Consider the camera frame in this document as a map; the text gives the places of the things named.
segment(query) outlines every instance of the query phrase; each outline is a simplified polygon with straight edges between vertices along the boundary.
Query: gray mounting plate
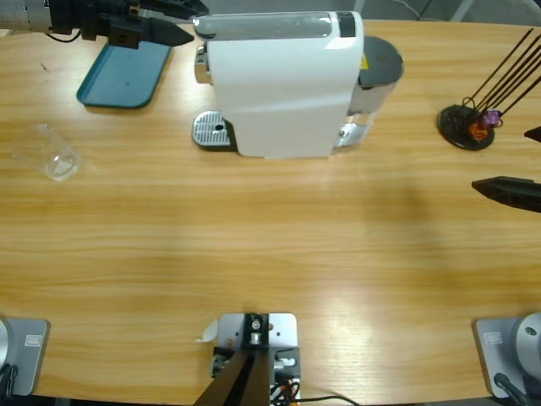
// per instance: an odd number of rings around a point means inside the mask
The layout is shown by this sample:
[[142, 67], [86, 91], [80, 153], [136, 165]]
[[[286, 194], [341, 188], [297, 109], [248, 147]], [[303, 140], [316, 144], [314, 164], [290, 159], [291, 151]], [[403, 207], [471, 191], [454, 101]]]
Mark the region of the gray mounting plate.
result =
[[487, 388], [497, 398], [508, 398], [507, 394], [494, 383], [494, 376], [501, 372], [509, 377], [513, 385], [523, 393], [524, 379], [516, 359], [516, 324], [521, 317], [504, 319], [483, 319], [475, 322], [475, 333], [479, 351], [484, 363]]
[[49, 323], [31, 319], [3, 319], [3, 322], [9, 335], [6, 363], [19, 368], [14, 394], [30, 395], [37, 383]]
[[[229, 313], [218, 320], [218, 347], [240, 349], [244, 313]], [[291, 313], [269, 313], [270, 348], [297, 347], [297, 318]]]

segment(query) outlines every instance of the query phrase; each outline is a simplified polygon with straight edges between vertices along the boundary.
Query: wooden table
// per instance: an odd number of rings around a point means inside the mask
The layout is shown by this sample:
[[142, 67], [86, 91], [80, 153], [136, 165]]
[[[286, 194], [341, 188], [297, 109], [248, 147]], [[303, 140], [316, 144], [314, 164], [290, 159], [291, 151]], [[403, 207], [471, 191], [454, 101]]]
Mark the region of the wooden table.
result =
[[[197, 43], [174, 50], [153, 102], [75, 100], [102, 42], [0, 41], [0, 311], [52, 329], [43, 395], [192, 403], [210, 382], [227, 312], [298, 318], [304, 395], [360, 403], [486, 396], [472, 323], [541, 308], [538, 214], [485, 199], [474, 179], [541, 180], [540, 91], [480, 152], [434, 126], [471, 94], [524, 27], [366, 23], [406, 72], [367, 139], [329, 159], [200, 151], [212, 88]], [[55, 183], [8, 157], [13, 131], [45, 122], [83, 157]]]

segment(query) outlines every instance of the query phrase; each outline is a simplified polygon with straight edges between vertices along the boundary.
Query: yellow label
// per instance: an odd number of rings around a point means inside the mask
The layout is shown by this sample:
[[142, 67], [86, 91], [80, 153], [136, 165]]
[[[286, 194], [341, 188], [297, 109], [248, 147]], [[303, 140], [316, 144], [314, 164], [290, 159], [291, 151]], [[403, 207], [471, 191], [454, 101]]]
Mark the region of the yellow label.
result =
[[369, 60], [366, 58], [366, 55], [363, 55], [363, 61], [361, 62], [362, 70], [369, 70]]

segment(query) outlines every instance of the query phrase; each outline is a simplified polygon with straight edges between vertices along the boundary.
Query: black cable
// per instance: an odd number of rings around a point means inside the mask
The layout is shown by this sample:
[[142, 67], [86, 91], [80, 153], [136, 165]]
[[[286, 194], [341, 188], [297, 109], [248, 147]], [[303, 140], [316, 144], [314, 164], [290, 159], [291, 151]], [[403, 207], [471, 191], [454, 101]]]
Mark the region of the black cable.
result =
[[278, 395], [276, 395], [271, 401], [270, 404], [277, 405], [277, 406], [286, 406], [291, 403], [302, 403], [302, 402], [321, 402], [324, 400], [342, 400], [344, 402], [347, 402], [351, 404], [352, 406], [361, 406], [359, 403], [355, 402], [354, 400], [351, 400], [350, 398], [346, 398], [342, 395], [329, 395], [329, 396], [321, 396], [319, 398], [300, 398], [296, 399], [297, 393], [300, 389], [300, 383], [299, 382], [284, 382], [282, 385], [276, 385], [275, 388], [278, 388], [280, 386], [285, 386], [286, 388]]
[[281, 403], [303, 403], [303, 402], [321, 402], [323, 400], [343, 400], [344, 402], [348, 402], [349, 404], [352, 404], [353, 406], [361, 406], [359, 403], [355, 402], [354, 400], [351, 400], [350, 398], [346, 398], [345, 396], [341, 395], [330, 395], [330, 396], [322, 396], [320, 398], [302, 398], [302, 399], [292, 399], [292, 400], [279, 400], [278, 402]]
[[494, 375], [494, 383], [501, 388], [519, 406], [532, 406], [530, 398], [513, 385], [507, 375], [497, 373]]
[[51, 34], [47, 34], [47, 33], [45, 35], [54, 41], [62, 42], [62, 44], [69, 44], [70, 42], [77, 40], [81, 36], [81, 30], [79, 30], [79, 32], [73, 38], [70, 38], [68, 40], [61, 40], [60, 38], [56, 38], [55, 36], [52, 36]]
[[419, 13], [419, 16], [417, 17], [417, 20], [421, 20], [421, 17], [423, 17], [424, 12], [426, 11], [426, 9], [429, 7], [430, 4], [432, 4], [432, 0], [428, 0], [428, 2], [426, 2], [426, 4], [424, 4], [424, 7], [421, 10], [421, 13]]

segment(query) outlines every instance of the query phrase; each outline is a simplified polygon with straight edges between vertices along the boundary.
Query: cable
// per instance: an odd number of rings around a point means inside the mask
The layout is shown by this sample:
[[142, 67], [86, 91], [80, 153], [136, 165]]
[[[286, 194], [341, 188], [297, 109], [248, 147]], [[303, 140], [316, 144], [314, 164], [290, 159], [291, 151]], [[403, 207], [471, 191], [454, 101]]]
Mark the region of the cable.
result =
[[[391, 0], [391, 1], [393, 3], [401, 4], [402, 6], [407, 8], [415, 16], [415, 18], [418, 19], [418, 20], [421, 20], [421, 21], [442, 21], [441, 19], [424, 19], [424, 18], [422, 18], [423, 15], [421, 13], [419, 13], [415, 8], [413, 8], [412, 6], [407, 4], [404, 0]], [[430, 3], [432, 3], [432, 2], [428, 2], [427, 4], [425, 4], [425, 7], [423, 8], [423, 13], [424, 13], [424, 10], [430, 5]]]
[[398, 4], [401, 4], [402, 6], [404, 6], [405, 8], [407, 8], [409, 11], [412, 12], [412, 14], [417, 17], [417, 19], [421, 19], [421, 14], [419, 14], [417, 12], [417, 10], [415, 8], [413, 8], [412, 6], [410, 6], [409, 4], [407, 4], [404, 0], [391, 0], [393, 3], [398, 3]]
[[497, 387], [501, 388], [509, 397], [519, 406], [532, 406], [533, 403], [530, 398], [522, 393], [518, 387], [513, 385], [507, 375], [497, 373], [494, 375], [494, 383]]
[[281, 403], [303, 403], [303, 402], [321, 402], [324, 400], [343, 400], [344, 402], [348, 402], [349, 404], [352, 404], [353, 406], [361, 406], [359, 403], [355, 402], [354, 400], [351, 400], [350, 398], [346, 398], [345, 396], [341, 395], [330, 395], [330, 396], [322, 396], [320, 398], [302, 398], [302, 399], [292, 399], [292, 400], [279, 400], [278, 402]]
[[423, 9], [421, 10], [421, 13], [419, 13], [419, 18], [418, 19], [421, 19], [421, 16], [424, 14], [424, 12], [427, 10], [427, 8], [430, 6], [430, 4], [432, 4], [432, 0], [428, 0], [428, 2], [426, 2], [426, 4], [424, 4], [424, 7]]
[[47, 34], [47, 33], [45, 35], [54, 41], [62, 42], [62, 44], [69, 44], [70, 42], [77, 40], [81, 36], [81, 30], [79, 30], [79, 32], [73, 38], [70, 38], [68, 40], [61, 40], [60, 38], [56, 38], [55, 36], [52, 36], [51, 34]]
[[293, 383], [291, 383], [291, 381], [284, 382], [281, 385], [276, 385], [275, 390], [278, 387], [284, 387], [284, 389], [281, 389], [280, 393], [278, 393], [278, 395], [276, 395], [270, 401], [270, 404], [272, 404], [272, 405], [285, 406], [285, 405], [294, 404], [294, 403], [321, 402], [321, 401], [324, 401], [324, 400], [336, 399], [336, 400], [342, 400], [344, 402], [347, 402], [347, 403], [351, 404], [352, 406], [361, 406], [359, 403], [355, 402], [354, 400], [351, 400], [350, 398], [346, 398], [345, 396], [342, 396], [342, 395], [329, 395], [329, 396], [321, 396], [319, 398], [300, 398], [300, 399], [296, 399], [295, 396], [297, 396], [297, 393], [298, 393], [298, 391], [300, 389], [300, 383], [299, 382], [293, 382]]

